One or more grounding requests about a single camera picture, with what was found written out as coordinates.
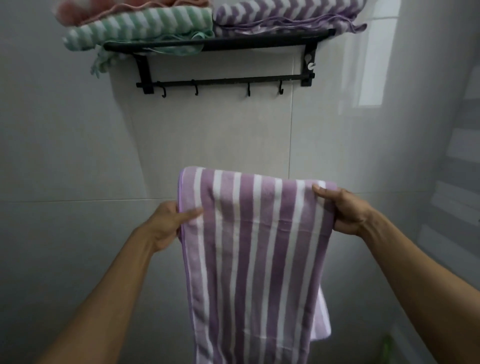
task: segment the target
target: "rack shelf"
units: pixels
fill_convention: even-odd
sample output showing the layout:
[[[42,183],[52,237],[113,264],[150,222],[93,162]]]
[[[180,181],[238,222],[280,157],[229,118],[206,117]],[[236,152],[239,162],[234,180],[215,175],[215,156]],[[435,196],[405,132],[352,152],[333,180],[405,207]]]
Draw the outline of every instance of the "rack shelf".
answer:
[[[248,96],[250,96],[250,83],[258,82],[280,82],[279,94],[283,94],[282,82],[300,80],[301,86],[311,86],[312,79],[315,77],[313,67],[315,66],[315,51],[317,44],[325,39],[335,35],[334,29],[324,30],[320,32],[296,32],[285,34],[260,34],[254,36],[237,36],[231,38],[212,38],[212,39],[195,39],[195,40],[174,40],[163,42],[145,42],[141,44],[125,44],[108,42],[104,44],[105,50],[132,54],[137,62],[140,73],[140,82],[137,83],[138,88],[142,88],[145,94],[153,94],[154,87],[163,88],[163,97],[167,96],[166,87],[172,86],[195,86],[196,95],[198,94],[198,85],[227,85],[227,84],[248,84]],[[203,45],[202,52],[215,50],[234,50],[234,49],[258,49],[258,48],[275,48],[289,46],[305,46],[303,52],[303,65],[300,74],[266,76],[266,77],[244,77],[244,78],[223,78],[211,80],[190,80],[190,81],[174,81],[174,82],[153,82],[150,74],[148,58],[138,53],[150,52],[152,48],[161,47],[179,47]]]

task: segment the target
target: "white wall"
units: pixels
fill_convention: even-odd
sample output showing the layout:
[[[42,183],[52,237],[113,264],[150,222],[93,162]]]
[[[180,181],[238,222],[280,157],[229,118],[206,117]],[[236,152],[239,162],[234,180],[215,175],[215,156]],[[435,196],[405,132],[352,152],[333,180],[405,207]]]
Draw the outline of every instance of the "white wall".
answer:
[[[16,5],[0,15],[0,358],[17,363],[58,332],[131,229],[175,198],[187,165],[330,179],[415,238],[478,45],[474,0],[403,0],[375,14],[371,2],[369,31],[319,48],[312,87],[284,84],[280,96],[252,85],[250,98],[243,85],[178,88],[163,99],[135,87],[132,60],[90,76],[93,54],[63,48],[45,3]],[[157,56],[151,68],[162,81],[292,73],[299,54]],[[397,308],[367,249],[334,234],[322,285],[333,334],[312,362],[371,359]],[[185,292],[177,244],[152,262],[122,362],[190,361]]]
[[[446,156],[436,175],[418,245],[459,277],[480,289],[480,52],[455,118]],[[402,312],[394,333],[400,349],[417,363],[435,360]]]

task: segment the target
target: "hook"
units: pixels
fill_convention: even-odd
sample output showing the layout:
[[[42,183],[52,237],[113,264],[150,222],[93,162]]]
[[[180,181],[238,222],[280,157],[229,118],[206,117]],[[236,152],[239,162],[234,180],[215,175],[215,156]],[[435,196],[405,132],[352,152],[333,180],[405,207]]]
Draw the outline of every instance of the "hook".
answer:
[[[192,80],[192,85],[195,86],[195,96],[198,96],[198,86],[197,86],[197,83],[195,82],[195,80]]]

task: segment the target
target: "left hand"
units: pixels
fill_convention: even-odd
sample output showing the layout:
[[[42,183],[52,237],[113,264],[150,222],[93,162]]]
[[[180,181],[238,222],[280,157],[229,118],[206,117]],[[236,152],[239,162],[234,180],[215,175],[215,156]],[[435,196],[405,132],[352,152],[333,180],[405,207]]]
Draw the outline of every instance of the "left hand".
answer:
[[[154,252],[158,252],[168,247],[177,237],[177,230],[181,224],[199,217],[202,213],[201,207],[178,212],[175,201],[165,201],[138,230],[147,234],[147,238],[153,242]]]

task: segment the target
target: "purple striped towel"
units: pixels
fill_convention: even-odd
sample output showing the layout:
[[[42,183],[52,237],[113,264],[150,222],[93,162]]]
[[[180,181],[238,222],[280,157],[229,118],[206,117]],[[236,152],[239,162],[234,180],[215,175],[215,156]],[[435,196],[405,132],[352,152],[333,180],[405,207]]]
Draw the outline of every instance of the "purple striped towel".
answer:
[[[204,214],[180,241],[195,364],[305,363],[330,335],[320,275],[334,213],[312,183],[185,168],[179,210]]]
[[[366,24],[353,21],[367,0],[250,0],[223,4],[213,14],[217,36],[253,35],[266,32],[321,31],[336,35],[360,33]]]

